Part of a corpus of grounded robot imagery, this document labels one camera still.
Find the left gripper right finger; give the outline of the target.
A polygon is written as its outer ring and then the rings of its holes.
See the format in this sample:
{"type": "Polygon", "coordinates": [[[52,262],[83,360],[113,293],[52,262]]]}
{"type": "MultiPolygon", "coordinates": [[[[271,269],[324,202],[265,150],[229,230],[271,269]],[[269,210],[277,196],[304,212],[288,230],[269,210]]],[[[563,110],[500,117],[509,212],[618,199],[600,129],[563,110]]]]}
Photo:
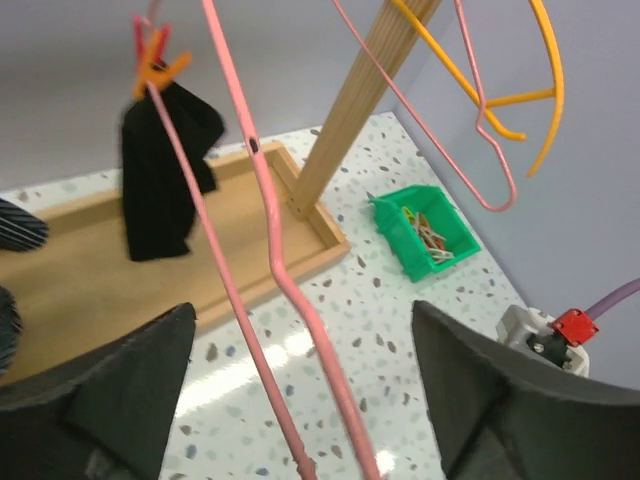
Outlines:
{"type": "Polygon", "coordinates": [[[446,478],[638,478],[638,391],[539,361],[427,301],[411,328],[446,478]]]}

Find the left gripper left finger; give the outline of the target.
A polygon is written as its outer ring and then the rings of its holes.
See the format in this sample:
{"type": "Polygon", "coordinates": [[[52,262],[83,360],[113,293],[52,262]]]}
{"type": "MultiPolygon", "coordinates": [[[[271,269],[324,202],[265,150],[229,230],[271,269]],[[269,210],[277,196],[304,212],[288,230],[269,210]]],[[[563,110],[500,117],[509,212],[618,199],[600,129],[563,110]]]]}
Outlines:
{"type": "Polygon", "coordinates": [[[127,335],[1,388],[1,477],[159,477],[196,327],[179,304],[127,335]]]}

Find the pink wire hanger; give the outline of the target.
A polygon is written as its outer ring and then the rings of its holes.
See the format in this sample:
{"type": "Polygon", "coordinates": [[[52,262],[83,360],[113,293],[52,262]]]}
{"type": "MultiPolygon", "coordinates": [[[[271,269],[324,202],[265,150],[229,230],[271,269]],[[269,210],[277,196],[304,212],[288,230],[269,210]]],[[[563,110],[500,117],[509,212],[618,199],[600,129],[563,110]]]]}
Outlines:
{"type": "MultiPolygon", "coordinates": [[[[312,306],[310,301],[295,283],[293,277],[291,277],[287,271],[283,255],[279,201],[272,182],[271,174],[269,173],[266,157],[261,147],[259,136],[257,134],[248,103],[244,96],[242,85],[237,75],[216,7],[212,1],[204,1],[202,5],[208,22],[209,31],[240,122],[246,150],[253,163],[259,189],[262,195],[267,219],[268,253],[271,274],[277,286],[280,287],[289,302],[296,308],[307,326],[313,344],[316,347],[320,364],[329,382],[334,401],[346,427],[352,449],[360,465],[363,477],[365,479],[379,479],[381,474],[378,469],[376,454],[364,423],[358,413],[353,395],[348,386],[348,381],[346,380],[345,374],[336,356],[333,344],[328,337],[324,323],[316,309],[312,306]]],[[[155,26],[155,18],[159,7],[160,3],[158,1],[151,1],[147,9],[147,14],[144,16],[151,22],[151,26],[146,32],[146,43],[149,41],[154,30],[164,30],[155,26]]],[[[271,407],[284,434],[286,443],[293,455],[295,463],[297,464],[297,471],[303,479],[314,479],[316,477],[315,465],[306,454],[304,443],[296,429],[286,402],[281,395],[273,372],[248,318],[247,311],[241,300],[238,289],[232,278],[231,271],[227,265],[226,258],[219,244],[215,228],[212,221],[209,219],[204,198],[200,192],[192,168],[189,165],[174,124],[170,119],[169,113],[162,100],[160,91],[161,90],[156,89],[154,86],[149,85],[145,94],[149,95],[153,100],[166,133],[172,143],[184,177],[187,181],[196,212],[204,227],[210,250],[218,267],[224,289],[249,348],[251,357],[266,391],[271,407]]]]}
{"type": "MultiPolygon", "coordinates": [[[[537,51],[526,45],[526,34],[536,29],[526,2],[466,1],[463,7],[486,95],[506,96],[532,86],[537,79],[528,75],[520,56],[537,51]]],[[[474,129],[472,101],[422,39],[414,43],[407,65],[415,75],[409,85],[398,87],[414,110],[396,101],[398,121],[465,215],[475,222],[487,220],[489,212],[448,163],[455,160],[488,203],[500,206],[508,200],[493,148],[474,129]]]]}

